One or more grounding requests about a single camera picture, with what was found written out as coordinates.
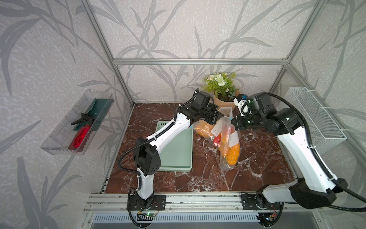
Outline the clear zip-top bag pink zipper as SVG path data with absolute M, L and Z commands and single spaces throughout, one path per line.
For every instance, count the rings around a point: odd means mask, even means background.
M 218 112 L 222 117 L 229 117 L 230 119 L 233 119 L 233 109 L 231 107 L 221 107 Z

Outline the red mango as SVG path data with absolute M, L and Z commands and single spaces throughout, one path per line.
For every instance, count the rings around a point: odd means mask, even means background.
M 220 142 L 221 142 L 221 134 L 219 134 L 218 136 L 216 136 L 216 137 L 213 139 L 213 144 L 214 144 L 214 145 L 220 145 Z

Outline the clear zip-top bag white print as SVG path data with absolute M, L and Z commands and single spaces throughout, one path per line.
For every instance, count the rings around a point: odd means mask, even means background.
M 226 132 L 228 137 L 228 142 L 226 144 L 221 144 L 218 146 L 220 152 L 220 169 L 223 172 L 234 169 L 234 166 L 229 165 L 224 158 L 224 150 L 226 148 L 233 147 L 236 144 L 240 144 L 238 132 L 235 130 L 234 126 L 231 124 L 231 119 L 229 117 L 222 117 L 224 120 L 224 132 Z

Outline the large orange mango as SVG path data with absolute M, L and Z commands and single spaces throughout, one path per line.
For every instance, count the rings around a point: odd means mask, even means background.
M 226 162 L 231 166 L 234 166 L 237 163 L 239 155 L 240 155 L 240 144 L 236 144 L 233 147 L 226 148 L 224 150 L 224 158 Z

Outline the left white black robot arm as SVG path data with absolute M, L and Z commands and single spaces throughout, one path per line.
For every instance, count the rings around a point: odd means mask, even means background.
M 117 160 L 118 169 L 134 173 L 138 178 L 138 188 L 135 194 L 143 201 L 150 200 L 154 195 L 154 174 L 161 166 L 160 154 L 163 149 L 181 132 L 189 129 L 194 123 L 202 120 L 215 125 L 224 115 L 218 111 L 215 104 L 208 107 L 198 105 L 179 106 L 171 121 L 162 129 L 146 138 L 138 138 L 135 146 L 124 152 Z M 136 169 L 128 169 L 122 166 L 122 160 L 130 153 Z

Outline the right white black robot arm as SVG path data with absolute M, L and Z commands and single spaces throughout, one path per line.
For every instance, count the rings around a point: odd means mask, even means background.
M 282 185 L 263 186 L 256 192 L 259 206 L 275 202 L 294 202 L 305 209 L 329 207 L 349 212 L 365 212 L 365 208 L 334 206 L 336 194 L 346 192 L 356 199 L 366 199 L 347 188 L 344 179 L 339 179 L 325 165 L 311 142 L 309 126 L 297 110 L 284 108 L 268 117 L 259 113 L 235 116 L 232 121 L 237 131 L 264 127 L 278 137 L 287 148 L 301 171 L 302 177 Z

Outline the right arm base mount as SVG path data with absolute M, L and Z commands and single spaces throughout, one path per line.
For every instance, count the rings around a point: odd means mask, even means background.
M 243 210 L 280 210 L 281 203 L 269 203 L 265 199 L 258 197 L 256 194 L 247 192 L 240 193 L 241 204 Z

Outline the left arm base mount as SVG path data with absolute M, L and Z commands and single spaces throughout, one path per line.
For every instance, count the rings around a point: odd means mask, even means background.
M 128 198 L 127 209 L 141 210 L 165 210 L 166 195 L 152 195 L 148 199 L 142 199 L 138 194 Z

